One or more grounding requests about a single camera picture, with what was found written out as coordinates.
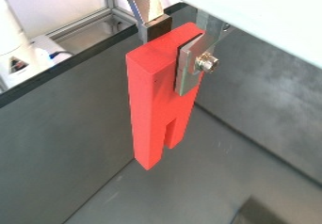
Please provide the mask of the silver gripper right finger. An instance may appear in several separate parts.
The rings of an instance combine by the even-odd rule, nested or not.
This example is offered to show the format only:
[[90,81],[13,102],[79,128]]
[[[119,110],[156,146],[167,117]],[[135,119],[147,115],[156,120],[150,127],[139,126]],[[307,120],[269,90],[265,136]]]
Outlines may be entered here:
[[213,72],[219,64],[213,52],[222,38],[226,23],[199,9],[197,26],[203,33],[183,43],[178,52],[175,91],[181,96],[199,85],[202,73]]

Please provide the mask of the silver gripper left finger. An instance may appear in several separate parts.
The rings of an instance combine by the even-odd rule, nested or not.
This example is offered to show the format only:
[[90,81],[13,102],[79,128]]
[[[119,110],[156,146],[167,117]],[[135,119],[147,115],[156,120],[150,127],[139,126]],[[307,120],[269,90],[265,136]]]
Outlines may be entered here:
[[138,21],[139,38],[148,42],[171,31],[172,18],[163,12],[162,0],[127,0]]

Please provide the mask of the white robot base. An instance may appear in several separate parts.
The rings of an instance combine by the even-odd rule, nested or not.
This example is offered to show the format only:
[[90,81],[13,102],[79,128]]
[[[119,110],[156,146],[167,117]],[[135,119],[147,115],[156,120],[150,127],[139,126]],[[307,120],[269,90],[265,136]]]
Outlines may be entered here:
[[0,94],[72,55],[47,36],[28,39],[8,0],[0,0]]

